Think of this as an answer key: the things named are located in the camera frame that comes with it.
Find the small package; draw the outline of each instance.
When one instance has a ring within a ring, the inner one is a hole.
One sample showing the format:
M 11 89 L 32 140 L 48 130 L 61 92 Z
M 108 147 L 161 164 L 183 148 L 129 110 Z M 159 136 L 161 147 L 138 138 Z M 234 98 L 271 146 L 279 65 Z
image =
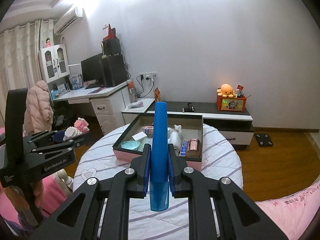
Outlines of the small package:
M 236 89 L 236 94 L 237 94 L 237 98 L 240 98 L 240 97 L 242 97 L 242 90 L 243 90 L 243 86 L 240 86 L 240 85 L 238 85 L 237 86 L 237 89 Z
M 144 133 L 144 132 L 140 132 L 140 133 L 137 133 L 135 135 L 132 135 L 132 138 L 135 140 L 135 141 L 138 141 L 138 142 L 141 142 L 147 138 L 148 136 Z
M 185 157 L 187 153 L 188 140 L 183 140 L 179 156 Z

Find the clear blue container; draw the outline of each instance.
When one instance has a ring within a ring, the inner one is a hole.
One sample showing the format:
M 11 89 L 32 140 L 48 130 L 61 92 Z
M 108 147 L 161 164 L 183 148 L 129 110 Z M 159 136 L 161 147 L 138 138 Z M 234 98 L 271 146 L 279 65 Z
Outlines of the clear blue container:
M 167 104 L 157 102 L 155 109 L 150 168 L 150 209 L 169 207 Z

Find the white cabinet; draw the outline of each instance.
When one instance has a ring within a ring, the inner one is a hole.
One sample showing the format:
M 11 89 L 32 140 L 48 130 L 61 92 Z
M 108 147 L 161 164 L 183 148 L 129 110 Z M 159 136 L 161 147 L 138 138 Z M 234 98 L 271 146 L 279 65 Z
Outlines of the white cabinet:
M 124 87 L 122 90 L 118 90 L 109 97 L 90 99 L 104 135 L 125 125 L 122 116 L 122 110 L 125 109 L 122 91 L 125 90 L 128 90 L 128 88 Z
M 232 145 L 250 145 L 253 132 L 219 131 Z
M 38 57 L 42 78 L 47 83 L 70 74 L 66 46 L 64 44 L 41 49 Z

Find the ceiling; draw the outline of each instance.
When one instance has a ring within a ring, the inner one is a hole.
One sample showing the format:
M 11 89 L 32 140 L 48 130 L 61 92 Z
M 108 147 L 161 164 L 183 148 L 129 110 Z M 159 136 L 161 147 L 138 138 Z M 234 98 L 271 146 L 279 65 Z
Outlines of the ceiling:
M 59 19 L 74 2 L 73 0 L 15 0 L 0 22 L 0 33 L 37 19 Z

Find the copper container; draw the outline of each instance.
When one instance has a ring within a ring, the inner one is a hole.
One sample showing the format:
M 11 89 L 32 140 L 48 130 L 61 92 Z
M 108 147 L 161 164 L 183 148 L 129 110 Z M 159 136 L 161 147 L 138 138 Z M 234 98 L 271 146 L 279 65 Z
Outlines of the copper container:
M 186 157 L 200 158 L 200 141 L 191 139 L 188 141 Z

